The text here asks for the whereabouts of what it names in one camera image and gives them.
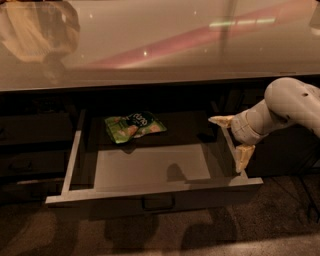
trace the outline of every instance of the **chip bag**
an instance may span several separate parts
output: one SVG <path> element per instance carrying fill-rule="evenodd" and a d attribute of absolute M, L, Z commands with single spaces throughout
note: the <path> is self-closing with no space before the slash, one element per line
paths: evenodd
<path fill-rule="evenodd" d="M 152 113 L 136 112 L 128 116 L 112 116 L 104 119 L 111 140 L 117 144 L 146 134 L 163 132 L 167 128 Z"/>

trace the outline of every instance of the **snack bag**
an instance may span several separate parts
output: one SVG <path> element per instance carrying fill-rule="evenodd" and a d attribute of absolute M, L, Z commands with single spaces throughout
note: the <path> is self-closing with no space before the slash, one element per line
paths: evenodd
<path fill-rule="evenodd" d="M 167 130 L 167 128 L 148 111 L 136 112 L 125 117 L 108 117 L 104 121 L 107 133 L 111 140 L 117 144 L 125 143 L 132 138 L 140 138 L 149 133 Z"/>

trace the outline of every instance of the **drawer handle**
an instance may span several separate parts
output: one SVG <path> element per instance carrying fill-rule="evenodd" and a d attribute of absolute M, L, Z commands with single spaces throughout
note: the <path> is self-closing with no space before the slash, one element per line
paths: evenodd
<path fill-rule="evenodd" d="M 5 140 L 6 138 L 6 130 L 2 125 L 0 125 L 0 140 Z"/>
<path fill-rule="evenodd" d="M 171 210 L 175 207 L 175 197 L 171 195 L 154 195 L 154 196 L 143 196 L 142 209 L 144 211 L 164 211 Z"/>
<path fill-rule="evenodd" d="M 10 171 L 14 172 L 30 172 L 32 170 L 31 160 L 19 160 L 9 164 Z"/>

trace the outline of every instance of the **open drawer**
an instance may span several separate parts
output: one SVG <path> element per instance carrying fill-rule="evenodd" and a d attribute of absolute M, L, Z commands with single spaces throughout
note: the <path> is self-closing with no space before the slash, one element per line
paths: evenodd
<path fill-rule="evenodd" d="M 155 115 L 166 132 L 115 145 L 104 117 L 82 111 L 62 193 L 46 204 L 85 218 L 182 211 L 247 202 L 263 183 L 235 172 L 205 111 Z"/>

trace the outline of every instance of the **glossy countertop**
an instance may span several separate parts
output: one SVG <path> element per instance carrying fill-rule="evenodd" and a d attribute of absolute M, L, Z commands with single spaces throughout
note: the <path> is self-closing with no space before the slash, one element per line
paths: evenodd
<path fill-rule="evenodd" d="M 0 91 L 320 74 L 315 0 L 8 2 Z"/>

